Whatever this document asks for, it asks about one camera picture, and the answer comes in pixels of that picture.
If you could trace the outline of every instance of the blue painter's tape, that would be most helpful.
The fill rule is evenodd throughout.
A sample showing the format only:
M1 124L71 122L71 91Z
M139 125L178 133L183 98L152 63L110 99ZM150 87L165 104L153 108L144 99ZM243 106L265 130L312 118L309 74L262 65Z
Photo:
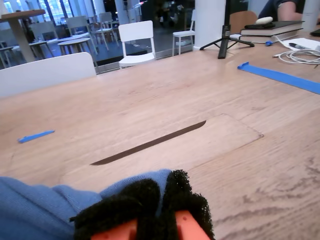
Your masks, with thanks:
M237 67L240 70L246 71L248 73L256 74L268 79L276 80L278 82L288 84L309 92L320 94L320 83L315 81L310 81L297 76L286 74L279 71L274 71L270 69L265 69L257 66L252 66L249 62L245 62Z
M49 130L49 131L40 132L40 133L37 133L37 134L34 134L34 135L30 135L30 136L24 136L22 138L19 138L18 142L23 144L25 142L28 142L28 141L31 141L33 139L37 139L37 138L43 137L43 136L48 135L48 134L52 134L54 132L55 132L55 130Z

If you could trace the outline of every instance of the white cable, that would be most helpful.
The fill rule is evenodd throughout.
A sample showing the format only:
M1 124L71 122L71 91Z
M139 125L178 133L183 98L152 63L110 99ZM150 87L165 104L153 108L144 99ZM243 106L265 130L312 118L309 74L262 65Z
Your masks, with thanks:
M301 55L315 56L317 58L309 60L309 59L298 57ZM310 65L320 64L320 51L311 50L311 49L286 51L286 52L274 55L273 57L275 58L278 57L283 62L286 62L289 64L310 64Z

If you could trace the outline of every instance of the book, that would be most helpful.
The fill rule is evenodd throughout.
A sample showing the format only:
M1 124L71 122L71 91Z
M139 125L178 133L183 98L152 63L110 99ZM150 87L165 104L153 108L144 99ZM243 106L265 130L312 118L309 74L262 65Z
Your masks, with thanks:
M274 27L266 29L245 28L241 30L240 34L243 36L273 36L302 29L302 23L303 21L274 21Z
M280 33L280 34L276 34L276 35L272 35L272 36L240 36L239 39L242 41L247 41L247 42L252 42L252 43L257 43L257 44L264 44L267 41L271 41L271 42L278 42L280 40L285 40L285 39L289 39L289 38L293 38L295 36L297 36L299 34L299 29L298 30L293 30L293 31L288 31L288 32L284 32L284 33Z

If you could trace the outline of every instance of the sleeve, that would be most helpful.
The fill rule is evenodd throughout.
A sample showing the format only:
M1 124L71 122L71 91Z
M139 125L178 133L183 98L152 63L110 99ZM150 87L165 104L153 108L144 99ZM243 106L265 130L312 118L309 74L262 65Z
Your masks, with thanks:
M273 5L275 9L278 9L280 4L286 3L286 2L293 2L295 5L298 4L299 0L274 0Z

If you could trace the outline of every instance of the orange plastic part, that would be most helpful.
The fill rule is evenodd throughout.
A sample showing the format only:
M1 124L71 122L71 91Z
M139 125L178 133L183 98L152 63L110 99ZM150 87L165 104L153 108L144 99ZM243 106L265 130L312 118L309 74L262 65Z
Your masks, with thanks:
M189 211L177 211L175 220L179 240L210 240Z
M210 240L189 211L177 211L175 220L179 240ZM91 240L136 240L137 224L137 219L134 219L109 231L97 233Z
M131 220L108 231L97 233L91 240L135 240L137 224L137 219Z

